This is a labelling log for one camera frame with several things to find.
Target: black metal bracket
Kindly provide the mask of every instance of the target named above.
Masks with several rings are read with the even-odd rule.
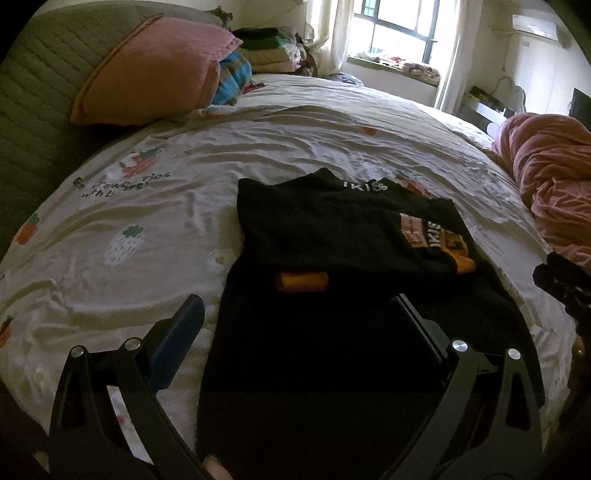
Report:
[[[49,434],[50,472],[59,480],[212,480],[156,399],[170,385],[203,326],[203,301],[191,295],[144,340],[117,350],[70,351],[57,387]],[[131,421],[154,465],[131,454],[107,385],[119,387]]]
[[[521,354],[475,352],[449,341],[404,295],[391,302],[400,329],[441,374],[444,396],[406,452],[380,480],[535,478],[541,433]],[[190,296],[143,340],[109,352],[75,346],[66,360],[51,416],[50,470],[59,480],[212,480],[162,410],[155,393],[170,385],[204,321]],[[153,465],[131,454],[107,385],[119,387]]]
[[[591,335],[591,273],[562,255],[549,253],[533,274],[534,284],[563,303],[577,320],[577,333]]]

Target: black t-shirt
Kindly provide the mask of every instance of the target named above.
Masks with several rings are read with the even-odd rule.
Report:
[[[217,453],[243,480],[378,478],[441,396],[389,314],[398,293],[450,340],[520,350],[542,405],[524,319],[451,200],[323,168],[273,186],[240,180],[238,216],[245,248],[203,375],[200,456]],[[316,271],[328,273],[324,293],[275,288],[278,273]]]

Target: air conditioner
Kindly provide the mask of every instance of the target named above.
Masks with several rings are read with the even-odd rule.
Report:
[[[553,22],[526,17],[525,15],[513,15],[513,28],[518,32],[529,33],[560,43],[558,26]]]

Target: bed sheet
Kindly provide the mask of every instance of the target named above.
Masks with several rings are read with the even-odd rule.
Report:
[[[266,87],[236,106],[157,122],[96,154],[16,235],[0,263],[0,377],[21,408],[48,431],[72,346],[118,348],[197,293],[204,328],[158,393],[193,448],[217,307],[242,249],[238,180],[279,183],[327,167],[344,180],[388,177],[455,201],[533,335],[548,435],[568,393],[574,323],[532,283],[550,249],[512,180],[410,101],[329,80],[254,78]],[[116,389],[112,399],[132,451],[148,459]]]
[[[416,102],[415,104],[423,112],[445,125],[449,131],[458,137],[463,138],[473,147],[476,147],[497,165],[502,165],[502,158],[492,147],[494,139],[489,137],[488,134],[484,133],[476,125],[472,125],[461,118],[442,112],[431,106],[422,105]]]

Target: blue handle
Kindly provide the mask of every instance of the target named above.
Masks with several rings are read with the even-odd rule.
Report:
[[[151,393],[168,388],[205,321],[201,297],[191,295],[171,319],[171,326],[148,358],[146,384]]]

